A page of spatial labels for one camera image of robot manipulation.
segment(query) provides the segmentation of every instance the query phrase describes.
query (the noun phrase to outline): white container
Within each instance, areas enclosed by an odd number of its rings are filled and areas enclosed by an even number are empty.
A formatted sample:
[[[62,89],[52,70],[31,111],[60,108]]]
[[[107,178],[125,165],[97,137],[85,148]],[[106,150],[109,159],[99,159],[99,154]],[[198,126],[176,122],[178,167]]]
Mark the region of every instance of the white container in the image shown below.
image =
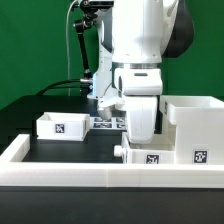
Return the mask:
[[[224,102],[208,96],[161,96],[162,134],[130,144],[123,134],[115,156],[124,163],[224,165]]]
[[[89,130],[89,114],[46,112],[37,120],[38,139],[83,141]]]
[[[163,134],[176,164],[224,164],[224,103],[207,96],[162,96]]]

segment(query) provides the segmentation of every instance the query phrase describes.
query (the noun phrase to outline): white plastic bin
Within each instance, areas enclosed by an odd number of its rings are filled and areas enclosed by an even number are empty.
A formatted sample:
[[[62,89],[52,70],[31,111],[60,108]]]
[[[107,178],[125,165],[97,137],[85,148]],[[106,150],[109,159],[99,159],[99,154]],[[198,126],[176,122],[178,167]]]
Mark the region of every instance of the white plastic bin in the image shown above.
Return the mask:
[[[89,114],[46,112],[37,120],[38,139],[83,141],[89,130]]]

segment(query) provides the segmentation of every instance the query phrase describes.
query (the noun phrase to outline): green wall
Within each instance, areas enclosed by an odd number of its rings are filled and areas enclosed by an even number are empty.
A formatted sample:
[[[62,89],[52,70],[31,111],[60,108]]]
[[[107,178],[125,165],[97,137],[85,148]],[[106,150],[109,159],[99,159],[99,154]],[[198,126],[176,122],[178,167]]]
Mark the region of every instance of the green wall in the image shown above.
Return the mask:
[[[191,48],[162,64],[164,94],[224,96],[223,0],[186,0],[195,24]],[[70,0],[0,0],[0,108],[67,79],[65,22]],[[70,25],[72,78],[82,76],[77,35]],[[87,31],[87,53],[97,69],[96,30]],[[48,94],[66,94],[50,91]]]

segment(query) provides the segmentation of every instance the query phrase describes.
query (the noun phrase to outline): white platform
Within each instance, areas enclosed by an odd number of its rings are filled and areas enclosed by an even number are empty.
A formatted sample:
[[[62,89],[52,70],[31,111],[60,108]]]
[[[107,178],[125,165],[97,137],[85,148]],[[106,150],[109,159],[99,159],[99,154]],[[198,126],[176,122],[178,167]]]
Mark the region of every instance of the white platform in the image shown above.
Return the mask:
[[[21,162],[28,151],[19,135],[0,156],[0,186],[224,188],[223,165]]]

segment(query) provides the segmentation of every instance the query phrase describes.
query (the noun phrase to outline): black tabletop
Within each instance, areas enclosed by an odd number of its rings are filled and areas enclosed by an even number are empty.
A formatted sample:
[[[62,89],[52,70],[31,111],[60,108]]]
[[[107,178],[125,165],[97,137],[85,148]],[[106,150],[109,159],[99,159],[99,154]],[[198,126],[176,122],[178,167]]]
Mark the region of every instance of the black tabletop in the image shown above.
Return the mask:
[[[81,97],[22,97],[0,111],[1,152],[26,133],[31,150],[24,162],[121,162],[113,156],[120,131],[91,130],[84,142],[37,140],[36,119],[44,112],[97,116],[95,102]],[[223,211],[223,189],[0,187],[4,224],[222,224]]]

